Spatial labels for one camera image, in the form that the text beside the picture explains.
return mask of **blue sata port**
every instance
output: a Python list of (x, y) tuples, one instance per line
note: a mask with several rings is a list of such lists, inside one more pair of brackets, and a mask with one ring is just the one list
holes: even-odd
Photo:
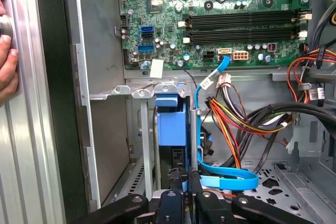
[(154, 51), (154, 45), (148, 44), (148, 45), (138, 45), (138, 52), (153, 52)]
[(140, 28), (140, 32), (142, 32), (142, 33), (153, 33), (154, 32), (154, 26), (142, 26)]

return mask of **blue drive bracket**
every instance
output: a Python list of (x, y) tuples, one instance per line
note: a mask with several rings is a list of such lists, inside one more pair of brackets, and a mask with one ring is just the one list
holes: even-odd
[[(158, 94), (155, 101), (156, 107), (178, 106), (178, 94)], [(186, 103), (183, 102), (182, 110), (176, 112), (158, 112), (157, 138), (160, 146), (185, 146), (186, 145)]]

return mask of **screw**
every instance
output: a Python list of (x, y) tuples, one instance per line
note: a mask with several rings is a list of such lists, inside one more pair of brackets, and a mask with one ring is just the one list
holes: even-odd
[(240, 198), (239, 202), (243, 203), (243, 204), (247, 204), (248, 200), (246, 198)]
[(204, 193), (202, 193), (202, 195), (205, 197), (205, 198), (208, 198), (211, 196), (211, 194), (208, 192), (208, 191), (205, 191)]
[(307, 4), (309, 0), (301, 0), (302, 3)]
[(139, 196), (136, 196), (132, 201), (135, 203), (138, 203), (142, 201), (142, 198), (140, 198)]

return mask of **chip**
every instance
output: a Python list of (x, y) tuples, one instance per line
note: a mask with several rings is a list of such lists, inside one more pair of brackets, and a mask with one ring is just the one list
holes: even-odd
[(163, 0), (147, 0), (148, 13), (161, 13), (163, 10)]

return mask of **white plug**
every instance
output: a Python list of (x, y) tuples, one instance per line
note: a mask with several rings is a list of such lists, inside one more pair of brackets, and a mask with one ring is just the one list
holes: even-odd
[(230, 84), (229, 84), (229, 83), (231, 83), (231, 74), (224, 73), (224, 74), (221, 74), (220, 76), (218, 76), (216, 88), (218, 89), (223, 83), (226, 83), (226, 84), (224, 84), (225, 86), (227, 86), (229, 88), (231, 87)]

